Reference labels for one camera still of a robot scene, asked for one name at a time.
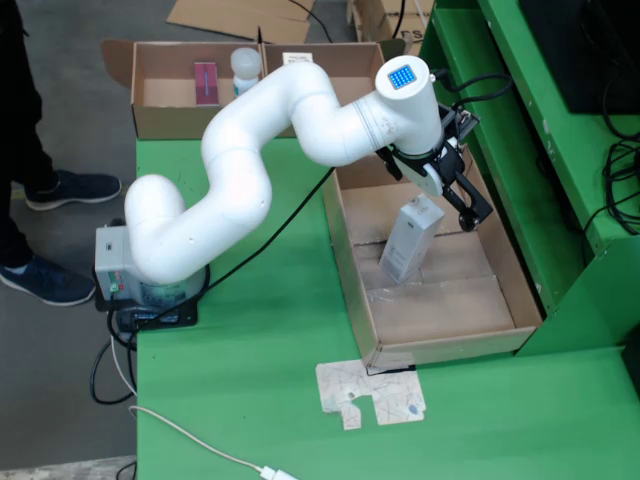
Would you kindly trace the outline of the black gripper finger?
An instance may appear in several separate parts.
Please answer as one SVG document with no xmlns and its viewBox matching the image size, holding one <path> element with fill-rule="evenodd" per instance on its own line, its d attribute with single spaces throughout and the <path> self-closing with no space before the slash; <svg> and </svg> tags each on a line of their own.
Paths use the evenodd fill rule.
<svg viewBox="0 0 640 480">
<path fill-rule="evenodd" d="M 451 185 L 456 183 L 470 199 L 467 204 Z M 451 182 L 443 186 L 443 197 L 457 210 L 458 222 L 465 232 L 473 231 L 492 212 L 493 208 L 489 202 L 480 194 L 473 184 L 461 173 L 456 172 Z"/>
<path fill-rule="evenodd" d="M 378 157 L 382 160 L 388 173 L 396 180 L 400 181 L 403 174 L 395 162 L 392 151 L 388 147 L 383 147 L 376 151 Z"/>
</svg>

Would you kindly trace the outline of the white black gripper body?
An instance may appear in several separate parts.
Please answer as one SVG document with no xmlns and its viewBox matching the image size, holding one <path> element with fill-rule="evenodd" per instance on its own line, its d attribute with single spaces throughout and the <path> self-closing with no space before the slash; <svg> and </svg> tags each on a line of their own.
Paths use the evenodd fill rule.
<svg viewBox="0 0 640 480">
<path fill-rule="evenodd" d="M 459 142 L 449 137 L 438 153 L 409 155 L 394 148 L 394 160 L 401 173 L 430 196 L 443 196 L 463 172 Z"/>
</svg>

